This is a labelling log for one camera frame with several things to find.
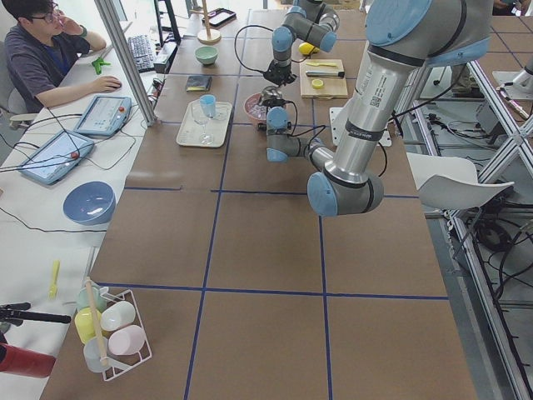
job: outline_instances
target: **white desk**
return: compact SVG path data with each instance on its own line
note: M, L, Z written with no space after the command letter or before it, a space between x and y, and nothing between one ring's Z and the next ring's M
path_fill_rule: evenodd
M80 58L62 82L62 86L73 83L90 82L97 77L91 62L102 52L95 52ZM111 66L102 67L102 75L113 75L122 81L122 87L110 93L117 96L129 96L135 104L134 96L122 71L114 50L106 55L105 60ZM145 88L148 90L154 72L142 74ZM61 107L52 112L56 116L69 113L82 113L94 95L89 95ZM51 117L47 109L43 109L36 119ZM65 128L72 128L77 119L65 119ZM42 145L61 127L55 121L43 122L32 127L22 137L22 141ZM25 178L20 172L0 173L0 188L4 194L0 197L0 207L18 216L31 227L65 230L105 230L107 224L95 227L84 227L68 220L62 213L62 203L68 193L82 183L94 180L109 183L120 200L126 175L129 173L146 130L142 114L138 107L133 107L130 122L122 129L130 136L119 132L109 140L99 142L88 160L83 160L62 181L45 187ZM127 150L127 153L115 167L113 165ZM26 154L35 151L31 147L18 147ZM24 156L13 151L6 166L16 166L24 160ZM0 253L2 254L2 280L0 280L0 304L30 302L31 311L37 313L56 313L73 315L75 299L82 286L87 260L92 247L99 248L104 232L84 233L44 233L29 230L20 222L0 212ZM57 280L57 297L48 299L48 288L52 277L53 260L61 260L61 268ZM21 327L12 327L6 334L7 341L13 346L27 348L40 353L57 355L62 345L68 325L53 322L26 321ZM2 398L17 400L34 400L40 394L47 379L19 377L0 373Z

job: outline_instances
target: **pink cup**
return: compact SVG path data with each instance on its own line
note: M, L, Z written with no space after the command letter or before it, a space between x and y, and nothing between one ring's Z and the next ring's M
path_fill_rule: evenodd
M109 338L109 351L117 356L128 356L138 353L147 336L138 325L128 325L114 332Z

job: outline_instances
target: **blue cup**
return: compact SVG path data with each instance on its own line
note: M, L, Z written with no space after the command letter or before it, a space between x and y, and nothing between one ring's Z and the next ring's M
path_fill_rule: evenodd
M212 94L204 94L200 97L200 105L206 117L214 118L217 115L217 98Z

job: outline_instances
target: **green bowl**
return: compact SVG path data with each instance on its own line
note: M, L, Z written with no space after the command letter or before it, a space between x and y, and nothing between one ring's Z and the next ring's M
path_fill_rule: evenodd
M194 55L203 65L211 65L217 60L218 50L213 46L202 46L197 48Z

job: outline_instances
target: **yellow cup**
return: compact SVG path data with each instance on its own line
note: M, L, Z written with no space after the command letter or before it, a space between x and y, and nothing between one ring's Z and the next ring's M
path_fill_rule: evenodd
M102 318L102 314L97 310L98 321ZM92 325L91 308L85 307L77 312L74 318L74 324L76 325L77 335L83 344L94 338L97 334L94 332L94 326Z

